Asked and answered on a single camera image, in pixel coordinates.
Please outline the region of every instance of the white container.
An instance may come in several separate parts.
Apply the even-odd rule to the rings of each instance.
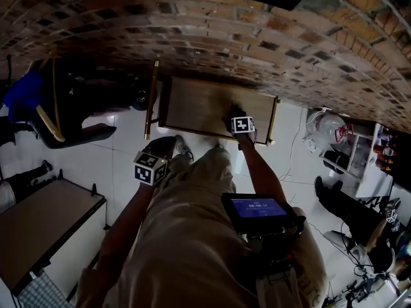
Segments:
[[[307,131],[323,138],[328,144],[340,144],[347,137],[341,136],[340,129],[345,126],[344,120],[334,114],[321,113],[313,115],[307,123]]]

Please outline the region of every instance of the digital display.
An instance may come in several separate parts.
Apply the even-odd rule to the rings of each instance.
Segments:
[[[287,212],[272,198],[232,198],[241,218],[286,216]]]

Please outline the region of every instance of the blue cloth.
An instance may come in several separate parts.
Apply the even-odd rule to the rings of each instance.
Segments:
[[[48,100],[42,94],[43,86],[44,80],[40,73],[34,71],[27,73],[14,83],[3,98],[3,103],[8,107],[10,122],[16,123],[31,119],[31,113],[37,105],[43,105]]]

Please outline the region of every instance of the brick wall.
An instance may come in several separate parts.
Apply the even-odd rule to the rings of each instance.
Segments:
[[[387,0],[0,0],[13,77],[56,48],[136,72],[244,85],[411,132],[408,8]],[[6,67],[0,76],[6,78]]]

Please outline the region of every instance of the shoe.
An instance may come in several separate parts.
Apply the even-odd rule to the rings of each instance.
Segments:
[[[226,144],[227,144],[227,140],[216,138],[214,148],[225,148]]]
[[[175,138],[177,139],[175,149],[178,151],[178,153],[180,155],[189,155],[190,158],[194,160],[193,153],[191,152],[190,148],[187,146],[184,138],[180,135],[176,135]]]
[[[317,197],[320,197],[319,194],[320,194],[323,187],[324,187],[324,185],[322,184],[321,177],[320,176],[316,177],[316,179],[314,181],[314,189],[315,189],[315,194],[317,195]]]
[[[46,167],[47,172],[50,172],[53,170],[53,166],[46,160],[43,160],[41,165]]]
[[[333,186],[332,186],[332,190],[333,191],[341,191],[343,182],[341,180],[337,181]]]

